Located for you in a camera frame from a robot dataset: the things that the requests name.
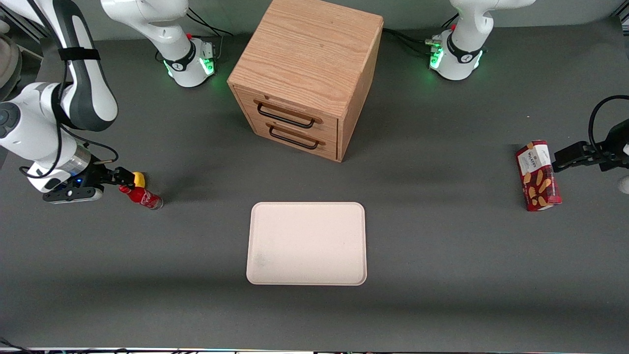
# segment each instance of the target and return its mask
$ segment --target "gray table surface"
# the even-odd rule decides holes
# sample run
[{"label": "gray table surface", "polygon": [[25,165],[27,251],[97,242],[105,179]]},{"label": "gray table surface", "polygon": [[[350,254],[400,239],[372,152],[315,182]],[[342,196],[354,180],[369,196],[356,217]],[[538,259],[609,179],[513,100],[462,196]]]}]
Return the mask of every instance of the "gray table surface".
[{"label": "gray table surface", "polygon": [[[594,105],[627,92],[618,20],[498,28],[457,83],[385,35],[342,164],[251,132],[226,85],[247,40],[226,39],[218,75],[193,89],[170,80],[148,40],[97,43],[120,114],[85,135],[146,171],[168,204],[150,212],[107,188],[98,202],[48,205],[9,155],[1,335],[24,346],[629,351],[629,196],[616,189],[626,171],[565,171],[564,204],[534,214],[514,158],[534,139],[551,150],[584,140]],[[58,81],[53,67],[42,75]],[[598,135],[628,108],[602,110]],[[249,284],[260,201],[362,203],[364,285]]]}]

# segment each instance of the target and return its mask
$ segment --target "drawer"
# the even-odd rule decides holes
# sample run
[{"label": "drawer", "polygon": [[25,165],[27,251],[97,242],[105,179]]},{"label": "drawer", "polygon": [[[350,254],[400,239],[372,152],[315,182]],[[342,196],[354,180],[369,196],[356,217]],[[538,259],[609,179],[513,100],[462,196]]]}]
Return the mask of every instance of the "drawer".
[{"label": "drawer", "polygon": [[288,128],[308,137],[337,141],[337,119],[312,117],[285,103],[271,101],[262,94],[235,90],[250,120],[272,122],[276,127]]},{"label": "drawer", "polygon": [[252,124],[255,133],[261,137],[326,159],[337,159],[337,143],[334,141],[313,138],[291,128],[281,127],[275,122],[270,123],[269,120],[254,119]]}]

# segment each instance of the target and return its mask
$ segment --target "green led light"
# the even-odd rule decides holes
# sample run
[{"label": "green led light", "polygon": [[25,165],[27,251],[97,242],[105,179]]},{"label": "green led light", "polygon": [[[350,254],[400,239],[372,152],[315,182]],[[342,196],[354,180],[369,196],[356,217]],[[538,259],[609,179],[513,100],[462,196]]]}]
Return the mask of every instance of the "green led light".
[{"label": "green led light", "polygon": [[439,67],[439,64],[441,64],[441,59],[443,58],[443,49],[439,49],[439,51],[435,54],[433,54],[433,56],[437,57],[436,59],[432,59],[430,61],[430,66],[433,69],[437,69]]},{"label": "green led light", "polygon": [[199,58],[199,62],[203,66],[203,70],[205,70],[205,73],[208,76],[214,74],[214,60],[213,59]]},{"label": "green led light", "polygon": [[166,70],[168,70],[168,76],[172,77],[172,72],[170,72],[170,68],[168,67],[168,64],[166,64],[166,60],[164,60],[164,66],[166,66]]},{"label": "green led light", "polygon": [[478,67],[478,64],[481,62],[481,57],[482,57],[482,50],[480,53],[478,53],[478,59],[476,59],[476,64],[474,64],[475,69]]}]

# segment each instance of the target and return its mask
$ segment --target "black strap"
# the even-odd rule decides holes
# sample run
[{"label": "black strap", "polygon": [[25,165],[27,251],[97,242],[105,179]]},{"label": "black strap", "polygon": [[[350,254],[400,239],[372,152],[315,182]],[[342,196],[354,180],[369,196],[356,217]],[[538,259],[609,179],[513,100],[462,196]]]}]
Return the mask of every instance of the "black strap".
[{"label": "black strap", "polygon": [[448,36],[448,49],[454,56],[459,60],[461,64],[467,64],[472,61],[472,59],[476,58],[476,56],[481,52],[482,48],[479,48],[473,52],[466,52],[465,50],[457,48],[452,41],[452,33]]},{"label": "black strap", "polygon": [[61,60],[101,60],[101,56],[96,49],[85,49],[83,47],[71,47],[59,49]]},{"label": "black strap", "polygon": [[168,60],[165,58],[164,61],[175,71],[185,71],[188,67],[188,64],[190,64],[195,57],[196,46],[194,45],[194,43],[192,43],[192,41],[190,41],[190,50],[188,50],[188,54],[186,54],[185,57],[179,60]]}]

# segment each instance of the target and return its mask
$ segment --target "wooden cabinet top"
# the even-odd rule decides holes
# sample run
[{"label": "wooden cabinet top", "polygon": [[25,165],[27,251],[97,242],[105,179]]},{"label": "wooden cabinet top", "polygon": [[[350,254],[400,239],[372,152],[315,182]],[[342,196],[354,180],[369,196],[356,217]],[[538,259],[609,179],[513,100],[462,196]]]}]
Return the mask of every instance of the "wooden cabinet top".
[{"label": "wooden cabinet top", "polygon": [[228,82],[342,119],[383,25],[320,0],[273,0]]}]

